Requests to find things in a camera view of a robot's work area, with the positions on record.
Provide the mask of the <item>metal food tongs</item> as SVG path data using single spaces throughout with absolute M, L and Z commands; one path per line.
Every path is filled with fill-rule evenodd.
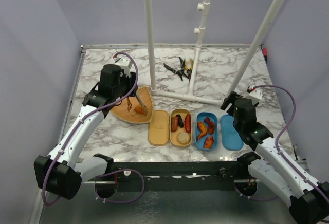
M 147 109 L 146 105 L 144 104 L 144 102 L 142 101 L 142 99 L 141 99 L 141 97 L 139 96 L 138 93 L 135 94 L 135 97 L 136 97 L 139 105 L 141 106 L 141 108 L 143 110 L 143 114 L 146 116 L 148 114 L 148 109 Z M 129 100 L 129 97 L 126 98 L 126 101 L 127 101 L 127 111 L 129 113 L 131 111 L 131 108 L 132 108 L 132 103 Z

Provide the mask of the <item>orange fried shrimp piece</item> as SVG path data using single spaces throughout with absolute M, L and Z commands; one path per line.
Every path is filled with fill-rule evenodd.
M 143 107 L 140 104 L 135 106 L 134 111 L 138 114 L 144 114 Z

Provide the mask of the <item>woven bamboo basket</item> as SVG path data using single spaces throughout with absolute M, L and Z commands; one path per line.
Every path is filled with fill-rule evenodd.
M 138 105 L 138 101 L 136 97 L 129 97 L 129 100 L 132 103 L 131 111 L 128 113 L 127 111 L 127 101 L 126 98 L 121 102 L 119 106 L 112 108 L 111 113 L 116 116 L 118 119 L 132 124 L 146 124 L 149 123 L 152 119 L 153 115 L 153 99 L 151 96 L 151 92 L 147 86 L 142 86 L 137 89 L 137 93 L 141 97 L 142 101 L 146 105 L 148 109 L 148 114 L 145 116 L 144 114 L 138 114 L 134 111 L 136 105 Z

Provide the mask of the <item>brown fried patty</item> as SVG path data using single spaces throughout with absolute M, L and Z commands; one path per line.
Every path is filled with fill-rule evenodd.
M 213 122 L 211 122 L 208 125 L 208 134 L 213 135 L 214 131 L 215 131 L 215 124 Z

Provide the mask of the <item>orange chicken wing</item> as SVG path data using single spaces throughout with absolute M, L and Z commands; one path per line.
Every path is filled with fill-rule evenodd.
M 197 128 L 199 130 L 199 135 L 197 136 L 197 140 L 200 140 L 202 137 L 204 137 L 207 134 L 207 127 L 203 122 L 197 123 Z

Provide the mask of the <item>blue lunch box lid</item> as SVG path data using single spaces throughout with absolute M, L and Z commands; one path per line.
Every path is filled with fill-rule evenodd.
M 229 151 L 239 151 L 243 148 L 244 143 L 235 130 L 233 123 L 234 118 L 230 115 L 223 115 L 220 118 L 222 144 Z

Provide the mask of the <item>beige lunch box lid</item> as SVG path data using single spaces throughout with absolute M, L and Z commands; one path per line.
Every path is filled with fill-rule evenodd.
M 169 114 L 167 111 L 153 111 L 149 123 L 148 140 L 153 146 L 164 146 L 169 142 Z

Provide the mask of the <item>red sausage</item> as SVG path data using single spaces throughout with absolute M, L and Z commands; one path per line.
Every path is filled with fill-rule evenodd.
M 184 125 L 185 125 L 186 133 L 190 133 L 191 132 L 191 115 L 190 114 L 187 114 L 185 116 Z

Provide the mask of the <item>black sea cucumber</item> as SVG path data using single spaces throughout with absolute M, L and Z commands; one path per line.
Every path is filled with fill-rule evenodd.
M 180 128 L 183 128 L 183 127 L 184 127 L 184 122 L 183 122 L 183 120 L 182 120 L 181 115 L 176 115 L 176 116 L 177 116 L 177 118 L 178 118 L 178 126 L 179 126 Z

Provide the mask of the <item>brown sausage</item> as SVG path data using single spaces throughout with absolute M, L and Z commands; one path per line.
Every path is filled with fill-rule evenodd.
M 171 131 L 175 132 L 177 131 L 177 128 L 178 128 L 178 117 L 175 116 L 171 118 Z

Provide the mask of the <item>white steamed bun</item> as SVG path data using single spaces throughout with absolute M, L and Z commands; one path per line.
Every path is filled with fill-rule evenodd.
M 186 145 L 186 144 L 190 143 L 190 134 L 187 132 L 180 132 L 177 135 L 177 141 L 181 145 Z

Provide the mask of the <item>orange fried chicken piece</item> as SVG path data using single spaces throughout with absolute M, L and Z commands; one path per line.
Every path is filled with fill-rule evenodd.
M 213 136 L 208 136 L 204 141 L 203 148 L 209 150 L 212 148 L 213 144 L 214 144 Z

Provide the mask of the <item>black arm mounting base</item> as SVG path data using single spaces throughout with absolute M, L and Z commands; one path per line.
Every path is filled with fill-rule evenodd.
M 93 178 L 100 197 L 109 198 L 115 191 L 233 191 L 235 182 L 250 179 L 248 166 L 258 156 L 249 152 L 236 161 L 213 162 L 113 162 L 105 176 Z

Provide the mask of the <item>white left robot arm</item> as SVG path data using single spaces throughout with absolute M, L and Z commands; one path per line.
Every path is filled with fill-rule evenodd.
M 44 205 L 49 206 L 46 193 L 72 199 L 82 183 L 113 176 L 112 159 L 103 155 L 77 165 L 78 158 L 98 125 L 109 111 L 137 91 L 138 70 L 130 71 L 117 64 L 104 65 L 99 82 L 86 94 L 80 112 L 62 140 L 46 157 L 38 156 L 34 170 Z

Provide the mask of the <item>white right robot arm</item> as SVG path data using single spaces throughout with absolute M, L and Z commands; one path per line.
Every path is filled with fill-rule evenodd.
M 328 182 L 310 175 L 279 145 L 277 138 L 256 117 L 262 93 L 251 89 L 246 96 L 232 91 L 221 109 L 233 117 L 233 127 L 252 149 L 238 158 L 241 178 L 254 177 L 271 189 L 288 207 L 296 223 L 318 223 L 328 218 Z

